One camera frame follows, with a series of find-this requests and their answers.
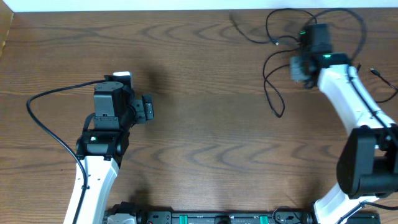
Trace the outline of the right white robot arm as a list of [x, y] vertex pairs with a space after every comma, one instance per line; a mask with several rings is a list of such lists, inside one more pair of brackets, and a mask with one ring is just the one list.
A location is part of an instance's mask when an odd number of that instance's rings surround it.
[[366, 205], [397, 192], [397, 124], [365, 89], [344, 53], [334, 53], [326, 24], [305, 25], [291, 75], [306, 89], [318, 87], [338, 113], [348, 140], [336, 165], [337, 183], [303, 223], [347, 223]]

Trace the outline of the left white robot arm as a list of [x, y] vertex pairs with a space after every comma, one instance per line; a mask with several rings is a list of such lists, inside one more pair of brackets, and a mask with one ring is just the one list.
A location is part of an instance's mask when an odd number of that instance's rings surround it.
[[76, 142], [75, 185], [65, 223], [101, 223], [129, 145], [130, 128], [154, 119], [152, 97], [136, 98], [131, 72], [115, 72], [95, 86], [95, 111]]

